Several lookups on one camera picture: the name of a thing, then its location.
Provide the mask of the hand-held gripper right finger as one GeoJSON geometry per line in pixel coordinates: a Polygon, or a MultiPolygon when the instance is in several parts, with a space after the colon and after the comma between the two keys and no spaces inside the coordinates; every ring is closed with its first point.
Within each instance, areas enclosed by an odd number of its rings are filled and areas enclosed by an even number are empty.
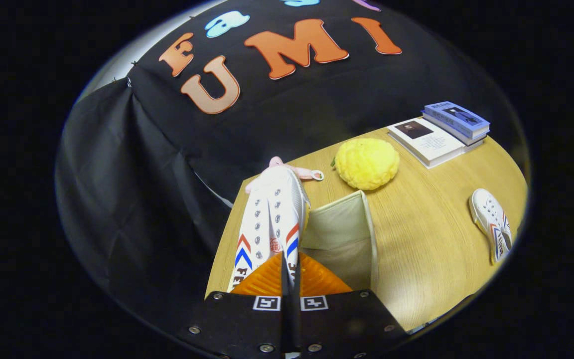
{"type": "Polygon", "coordinates": [[[410,340],[372,290],[351,290],[304,253],[298,293],[301,359],[378,359],[410,340]]]}

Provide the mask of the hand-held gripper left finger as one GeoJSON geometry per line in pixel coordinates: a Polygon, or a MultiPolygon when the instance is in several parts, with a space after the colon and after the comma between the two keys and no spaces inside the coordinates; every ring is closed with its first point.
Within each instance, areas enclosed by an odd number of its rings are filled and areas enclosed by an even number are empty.
{"type": "Polygon", "coordinates": [[[211,359],[283,359],[283,255],[264,265],[273,263],[278,264],[277,296],[212,291],[179,325],[177,338],[211,359]]]}

